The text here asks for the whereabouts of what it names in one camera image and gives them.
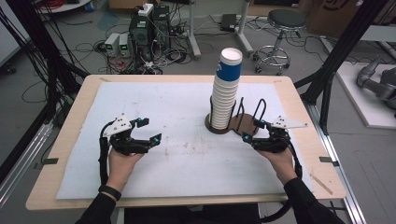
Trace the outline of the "person's left hand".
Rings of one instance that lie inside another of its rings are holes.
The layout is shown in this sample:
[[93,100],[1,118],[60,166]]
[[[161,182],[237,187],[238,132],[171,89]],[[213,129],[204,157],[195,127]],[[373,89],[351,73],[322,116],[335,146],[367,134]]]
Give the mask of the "person's left hand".
[[143,154],[123,155],[115,150],[109,153],[109,175],[106,185],[122,192],[136,163],[144,157]]

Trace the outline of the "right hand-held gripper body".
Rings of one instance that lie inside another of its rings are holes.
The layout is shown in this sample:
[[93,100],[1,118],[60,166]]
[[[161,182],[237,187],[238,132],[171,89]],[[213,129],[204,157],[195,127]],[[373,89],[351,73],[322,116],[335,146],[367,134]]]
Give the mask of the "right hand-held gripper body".
[[255,138],[259,141],[258,144],[252,146],[255,150],[272,153],[283,152],[287,147],[291,146],[288,129],[305,128],[307,126],[306,122],[282,116],[277,117],[270,123],[272,127],[267,130],[269,136],[267,138]]

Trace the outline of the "white foam mat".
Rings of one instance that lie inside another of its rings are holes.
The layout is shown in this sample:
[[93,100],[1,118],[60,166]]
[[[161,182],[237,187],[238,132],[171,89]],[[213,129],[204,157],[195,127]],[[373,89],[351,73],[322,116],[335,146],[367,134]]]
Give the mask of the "white foam mat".
[[100,185],[100,132],[121,114],[149,120],[133,130],[134,138],[162,137],[136,164],[124,198],[283,193],[269,161],[241,136],[214,134],[206,128],[212,89],[212,83],[101,84],[66,164],[58,199],[95,196]]

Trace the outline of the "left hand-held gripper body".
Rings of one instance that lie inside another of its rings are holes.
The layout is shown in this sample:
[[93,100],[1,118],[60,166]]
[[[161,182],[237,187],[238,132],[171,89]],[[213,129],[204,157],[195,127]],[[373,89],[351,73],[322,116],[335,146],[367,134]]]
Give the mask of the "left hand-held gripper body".
[[109,144],[123,155],[148,153],[150,148],[149,140],[133,139],[131,128],[130,120],[122,113],[104,126],[102,129],[102,143],[109,141]]

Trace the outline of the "brown cardboard box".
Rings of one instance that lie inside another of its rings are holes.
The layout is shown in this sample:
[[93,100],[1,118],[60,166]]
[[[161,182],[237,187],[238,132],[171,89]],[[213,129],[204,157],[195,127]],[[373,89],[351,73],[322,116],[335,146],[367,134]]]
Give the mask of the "brown cardboard box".
[[364,0],[312,0],[306,30],[315,35],[340,37]]

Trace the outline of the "black round stool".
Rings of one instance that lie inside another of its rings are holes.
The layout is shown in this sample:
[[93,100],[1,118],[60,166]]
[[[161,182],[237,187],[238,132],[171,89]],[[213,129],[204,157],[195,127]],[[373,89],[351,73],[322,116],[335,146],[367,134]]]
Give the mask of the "black round stool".
[[283,68],[290,67],[290,56],[281,48],[281,42],[286,33],[299,31],[305,27],[305,18],[299,12],[289,9],[274,9],[268,13],[268,23],[279,31],[274,45],[262,46],[257,49],[252,56],[256,63],[255,72],[259,74],[264,65],[277,67],[277,75],[282,74]]

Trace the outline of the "white table leg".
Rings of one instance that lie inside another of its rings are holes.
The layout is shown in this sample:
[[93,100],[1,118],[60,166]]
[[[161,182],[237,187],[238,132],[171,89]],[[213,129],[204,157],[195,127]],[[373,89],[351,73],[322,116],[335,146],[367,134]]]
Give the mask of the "white table leg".
[[196,0],[189,0],[189,31],[188,39],[190,42],[193,59],[198,60],[201,58],[201,51],[199,49],[197,40],[194,34],[194,16],[195,16]]
[[245,27],[246,27],[246,22],[247,22],[247,18],[248,18],[248,9],[249,9],[250,2],[251,2],[251,0],[244,0],[243,5],[242,5],[242,10],[241,10],[240,22],[235,27],[236,37],[238,38],[239,42],[241,43],[241,46],[243,47],[247,57],[249,57],[254,52],[253,47],[251,47],[251,45],[248,42],[248,39],[245,35]]

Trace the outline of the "black box on floor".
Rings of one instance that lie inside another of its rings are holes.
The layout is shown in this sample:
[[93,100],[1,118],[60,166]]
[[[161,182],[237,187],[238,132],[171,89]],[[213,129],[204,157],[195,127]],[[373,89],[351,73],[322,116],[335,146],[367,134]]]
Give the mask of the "black box on floor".
[[220,30],[224,32],[233,32],[236,26],[235,14],[223,14],[220,22]]

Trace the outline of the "black wristband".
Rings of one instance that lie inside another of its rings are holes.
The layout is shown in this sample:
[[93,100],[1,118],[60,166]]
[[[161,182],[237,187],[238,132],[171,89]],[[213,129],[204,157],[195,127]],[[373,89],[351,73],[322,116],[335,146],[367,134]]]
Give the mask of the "black wristband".
[[108,193],[109,195],[113,196],[116,201],[118,201],[121,197],[121,193],[119,191],[106,185],[100,186],[98,191]]

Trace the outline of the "person's dark clothing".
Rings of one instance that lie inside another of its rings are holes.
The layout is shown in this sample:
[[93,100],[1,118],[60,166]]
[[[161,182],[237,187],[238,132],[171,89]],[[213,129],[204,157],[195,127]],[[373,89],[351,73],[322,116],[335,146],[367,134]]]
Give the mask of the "person's dark clothing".
[[125,224],[262,224],[256,203],[143,207],[125,210]]

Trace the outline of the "white round table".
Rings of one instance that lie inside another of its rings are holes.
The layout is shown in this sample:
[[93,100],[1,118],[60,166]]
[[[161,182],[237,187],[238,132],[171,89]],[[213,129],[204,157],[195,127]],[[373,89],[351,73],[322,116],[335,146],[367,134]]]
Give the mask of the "white round table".
[[85,5],[90,3],[91,1],[92,0],[79,0],[79,2],[75,3],[75,4],[62,4],[61,6],[57,6],[57,7],[50,7],[50,6],[46,6],[45,4],[42,4],[39,7],[39,9],[43,13],[65,12],[65,11],[69,11],[69,10],[76,9],[76,8],[79,8],[79,7],[84,7]]

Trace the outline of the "stack of paper cups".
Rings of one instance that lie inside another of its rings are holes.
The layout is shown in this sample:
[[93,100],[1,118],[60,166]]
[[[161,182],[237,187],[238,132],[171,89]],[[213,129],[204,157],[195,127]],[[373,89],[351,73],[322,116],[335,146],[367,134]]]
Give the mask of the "stack of paper cups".
[[226,129],[232,114],[240,79],[243,54],[239,49],[223,49],[219,56],[211,95],[210,124],[213,128]]

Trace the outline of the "aluminium rail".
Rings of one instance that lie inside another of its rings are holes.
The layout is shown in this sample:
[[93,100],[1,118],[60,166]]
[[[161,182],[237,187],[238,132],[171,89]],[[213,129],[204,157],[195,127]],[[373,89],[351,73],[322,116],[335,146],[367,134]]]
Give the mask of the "aluminium rail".
[[315,105],[305,105],[308,115],[313,121],[315,129],[318,133],[322,144],[324,145],[325,150],[329,154],[329,162],[335,168],[336,173],[338,174],[340,181],[346,191],[346,197],[343,199],[343,204],[346,209],[346,212],[349,216],[349,219],[352,224],[367,224],[365,217],[361,211],[359,203],[354,195],[353,189],[350,186],[346,173],[343,169],[342,163],[339,160],[335,147],[333,146],[332,140],[329,135],[327,135],[319,125],[320,113]]
[[36,155],[50,137],[52,130],[52,123],[43,124],[34,135],[29,138],[27,145],[22,148],[22,154],[11,167],[4,181],[0,184],[0,210],[7,203],[12,192],[27,172]]

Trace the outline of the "brown cup holder rack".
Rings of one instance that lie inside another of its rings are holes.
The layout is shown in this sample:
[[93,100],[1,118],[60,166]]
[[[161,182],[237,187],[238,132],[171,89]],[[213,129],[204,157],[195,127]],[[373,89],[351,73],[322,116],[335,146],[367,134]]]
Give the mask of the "brown cup holder rack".
[[244,98],[240,99],[240,103],[237,107],[237,113],[234,116],[231,114],[227,120],[227,126],[223,129],[216,128],[214,126],[214,121],[211,118],[211,114],[205,117],[206,128],[214,134],[226,134],[229,131],[233,131],[238,135],[242,133],[248,133],[250,135],[255,135],[258,132],[258,127],[255,125],[256,120],[262,120],[267,108],[267,103],[264,99],[260,99],[255,112],[250,115],[245,112]]

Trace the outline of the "black tape piece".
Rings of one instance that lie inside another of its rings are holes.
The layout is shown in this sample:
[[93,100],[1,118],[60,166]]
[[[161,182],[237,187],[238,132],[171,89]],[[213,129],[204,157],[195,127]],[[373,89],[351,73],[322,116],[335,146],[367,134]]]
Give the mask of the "black tape piece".
[[340,166],[338,161],[334,161],[331,157],[319,157],[320,162],[331,163],[334,167]]
[[41,162],[37,162],[34,165],[34,169],[41,170],[45,165],[57,164],[58,160],[59,158],[44,159]]

